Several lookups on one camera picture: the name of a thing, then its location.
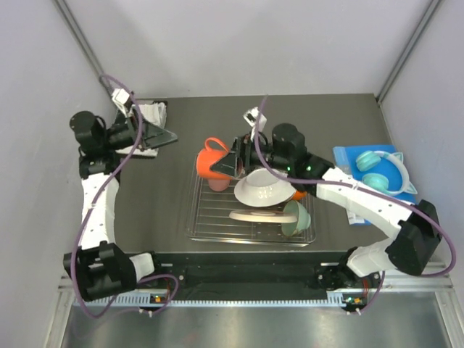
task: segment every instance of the cat ear headphones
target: cat ear headphones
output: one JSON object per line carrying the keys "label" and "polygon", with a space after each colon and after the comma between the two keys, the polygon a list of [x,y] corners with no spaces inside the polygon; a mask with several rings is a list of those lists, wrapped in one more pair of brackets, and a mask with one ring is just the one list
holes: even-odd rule
{"label": "cat ear headphones", "polygon": [[403,164],[403,153],[395,152],[390,154],[385,151],[366,151],[360,154],[356,159],[356,166],[361,172],[374,168],[381,159],[384,158],[387,161],[390,161],[398,169],[401,174],[402,185],[398,191],[389,191],[389,179],[382,174],[378,173],[368,173],[362,177],[362,182],[372,187],[373,189],[380,191],[383,194],[388,194],[389,196],[396,196],[402,192],[409,194],[417,194],[417,190],[414,185],[411,184],[409,180],[409,173],[405,165]]}

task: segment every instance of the green cup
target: green cup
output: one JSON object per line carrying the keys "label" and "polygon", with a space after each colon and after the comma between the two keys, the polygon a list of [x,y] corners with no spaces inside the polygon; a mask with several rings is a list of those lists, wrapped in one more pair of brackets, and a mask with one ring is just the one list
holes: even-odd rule
{"label": "green cup", "polygon": [[286,204],[283,209],[283,212],[293,214],[297,217],[295,223],[283,223],[282,224],[282,233],[284,236],[292,237],[296,236],[303,232],[311,225],[311,215],[307,212],[306,208],[303,207],[298,201],[290,201]]}

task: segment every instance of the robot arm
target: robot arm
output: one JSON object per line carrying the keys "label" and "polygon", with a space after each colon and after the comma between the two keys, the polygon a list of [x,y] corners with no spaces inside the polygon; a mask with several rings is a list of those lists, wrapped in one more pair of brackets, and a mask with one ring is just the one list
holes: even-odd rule
{"label": "robot arm", "polygon": [[[106,124],[91,112],[78,112],[71,117],[70,127],[80,144],[79,173],[83,186],[83,219],[91,207],[96,192],[109,180],[120,164],[118,151],[132,146],[138,126],[143,127],[141,145],[137,149],[142,157],[150,157],[151,149],[177,141],[168,130],[144,120],[137,125],[129,95],[116,89],[112,95],[120,113],[115,123]],[[79,242],[76,258],[76,277],[80,295],[85,301],[101,299],[134,290],[137,283],[153,273],[158,266],[153,252],[127,256],[115,243],[115,200],[119,189],[119,176],[112,178],[100,194]],[[63,265],[68,275],[71,270],[71,253],[65,254]]]}
{"label": "robot arm", "polygon": [[[335,289],[354,283],[382,270],[398,269],[413,276],[422,274],[441,236],[423,218],[414,212],[372,196],[359,188],[374,191],[356,181],[352,176],[331,162],[307,151],[305,137],[294,125],[280,124],[273,129],[272,143],[260,134],[260,149],[265,161],[272,167],[288,173],[289,178],[338,181],[352,188],[318,183],[317,185],[293,184],[298,191],[307,191],[319,199],[333,202],[369,220],[386,234],[386,239],[367,247],[347,251],[335,268],[326,268],[319,279],[325,289]],[[231,152],[211,169],[229,176],[239,176],[241,171],[250,173],[260,167],[249,134],[235,139]],[[422,200],[416,205],[420,211],[438,222],[435,206]]]}

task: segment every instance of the white wall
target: white wall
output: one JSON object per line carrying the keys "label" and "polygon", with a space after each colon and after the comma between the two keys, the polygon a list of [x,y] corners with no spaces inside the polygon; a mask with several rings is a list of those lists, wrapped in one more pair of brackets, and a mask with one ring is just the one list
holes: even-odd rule
{"label": "white wall", "polygon": [[[394,143],[421,196],[452,235],[464,305],[464,1],[446,0],[384,102]],[[446,248],[442,254],[448,255]]]}
{"label": "white wall", "polygon": [[69,119],[114,111],[51,1],[0,18],[0,347],[41,347],[82,209]]}
{"label": "white wall", "polygon": [[68,0],[138,95],[377,93],[424,0]]}

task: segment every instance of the wire rack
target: wire rack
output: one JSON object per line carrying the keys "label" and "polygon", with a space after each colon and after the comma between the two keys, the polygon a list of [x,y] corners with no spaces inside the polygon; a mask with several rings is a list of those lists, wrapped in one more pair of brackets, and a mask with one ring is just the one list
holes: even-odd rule
{"label": "wire rack", "polygon": [[[310,195],[301,203],[311,215],[311,226],[297,236],[286,237],[282,234],[281,224],[249,223],[229,218],[232,210],[252,209],[240,203],[233,194],[238,180],[232,180],[222,192],[214,192],[207,180],[196,175],[194,169],[190,188],[190,212],[187,218],[187,236],[195,241],[221,241],[242,244],[281,244],[305,247],[315,240],[314,201]],[[285,203],[263,210],[282,210]]]}

